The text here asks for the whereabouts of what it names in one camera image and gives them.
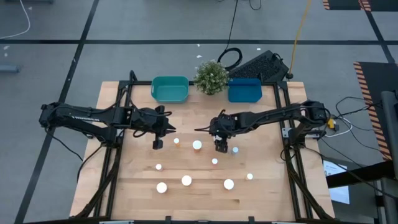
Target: black floor line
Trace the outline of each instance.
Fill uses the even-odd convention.
[[[388,49],[388,46],[387,46],[387,44],[386,44],[386,41],[384,41],[384,38],[383,38],[383,36],[381,35],[381,32],[380,32],[380,30],[379,30],[379,28],[378,28],[378,26],[377,26],[377,24],[376,24],[376,21],[375,21],[374,18],[373,18],[372,13],[369,12],[369,11],[365,11],[365,13],[366,13],[366,16],[367,16],[368,19],[369,19],[369,22],[371,23],[371,26],[372,26],[372,28],[373,28],[373,31],[374,31],[374,33],[375,33],[375,35],[376,35],[378,41],[380,41],[380,43],[381,43],[381,48],[383,49],[384,55],[386,56],[388,63],[395,63],[396,61],[395,61],[394,58],[392,57],[391,52],[390,52],[390,50]]]
[[[192,40],[84,40],[84,44],[156,45],[156,44],[226,44],[224,39]],[[0,40],[0,44],[80,44],[81,40]],[[291,45],[294,40],[231,40],[231,44]],[[398,45],[398,40],[384,40],[387,45]],[[299,40],[299,45],[381,45],[379,40]]]
[[[76,66],[77,66],[77,63],[78,63],[80,55],[81,55],[81,51],[83,50],[84,40],[87,38],[88,31],[90,29],[91,23],[93,22],[93,18],[94,18],[95,11],[96,11],[96,8],[97,8],[97,5],[98,5],[98,1],[99,0],[94,0],[93,5],[91,7],[91,11],[90,11],[90,14],[88,15],[85,28],[83,30],[83,33],[81,34],[80,43],[78,44],[75,56],[72,59],[72,64],[70,65],[70,69],[69,69],[67,78],[66,78],[65,83],[64,83],[63,88],[62,88],[62,92],[61,92],[61,95],[60,95],[60,98],[59,98],[60,102],[65,102],[65,99],[67,97],[68,90],[69,90],[69,87],[70,87],[70,83],[71,83],[72,78],[73,78],[73,74],[75,73]],[[49,133],[53,134],[54,131],[55,131],[55,129],[52,129],[52,130],[50,130]],[[50,148],[51,140],[52,140],[52,138],[50,137],[50,135],[47,134],[45,139],[44,139],[42,148],[40,150],[39,158],[36,161],[36,165],[34,167],[32,175],[30,177],[28,186],[26,188],[24,197],[22,199],[22,202],[21,202],[21,205],[19,207],[19,210],[18,210],[18,213],[17,213],[17,217],[16,217],[14,223],[20,224],[20,223],[23,223],[24,220],[25,220],[25,216],[26,216],[27,210],[29,208],[30,201],[32,200],[33,193],[34,193],[34,191],[36,189],[36,186],[37,186],[37,182],[39,181],[40,173],[41,173],[41,171],[43,169],[45,158],[47,157],[47,153],[48,153],[49,148]]]

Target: yellow cable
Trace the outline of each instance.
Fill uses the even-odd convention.
[[[291,61],[291,63],[290,63],[290,70],[289,70],[289,73],[290,73],[290,74],[292,73],[292,70],[293,70],[294,53],[295,53],[295,51],[296,51],[297,40],[298,40],[299,37],[300,37],[301,28],[303,27],[305,17],[307,16],[308,10],[310,9],[311,2],[312,2],[312,0],[308,0],[308,1],[307,1],[307,6],[305,7],[304,15],[303,15],[303,17],[301,18],[301,23],[300,23],[300,26],[298,27],[298,31],[297,31],[297,34],[296,34],[296,39],[294,39],[293,53],[292,53],[292,61]]]

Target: white paper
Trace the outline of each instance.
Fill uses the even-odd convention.
[[[333,174],[339,174],[341,172],[345,172],[344,169],[339,167],[338,165],[328,162],[328,161],[323,161],[323,170],[325,171],[325,175],[333,175]],[[341,202],[341,203],[346,203],[349,204],[349,190],[348,186],[344,187],[335,187],[332,189],[329,189],[330,193],[330,198],[336,202]]]

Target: teal bin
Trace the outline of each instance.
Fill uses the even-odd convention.
[[[151,94],[159,103],[184,103],[188,96],[188,79],[182,76],[156,77]]]

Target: white cable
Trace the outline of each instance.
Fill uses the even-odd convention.
[[[353,125],[352,125],[351,122],[348,121],[347,119],[343,118],[343,120],[347,121],[347,122],[349,123],[349,125],[351,126],[351,127],[349,127],[349,130],[344,131],[344,132],[342,132],[342,133],[333,134],[333,135],[331,135],[331,136],[329,136],[329,135],[326,134],[325,137],[332,138],[332,137],[336,137],[336,136],[339,136],[339,135],[346,134],[346,133],[350,132],[350,131],[352,130],[352,128],[353,128]]]
[[[27,12],[26,12],[26,10],[25,10],[24,3],[22,3],[22,0],[19,0],[19,2],[21,3],[22,9],[24,10],[24,13],[25,13],[25,15],[26,15],[26,19],[27,19],[27,29],[26,29],[24,32],[20,32],[19,34],[14,34],[14,35],[10,35],[10,36],[0,37],[0,40],[1,40],[1,39],[6,39],[6,38],[11,38],[11,37],[16,37],[16,36],[18,36],[18,35],[25,34],[26,32],[29,31],[29,29],[30,29],[30,20],[29,20],[29,16],[27,15]]]

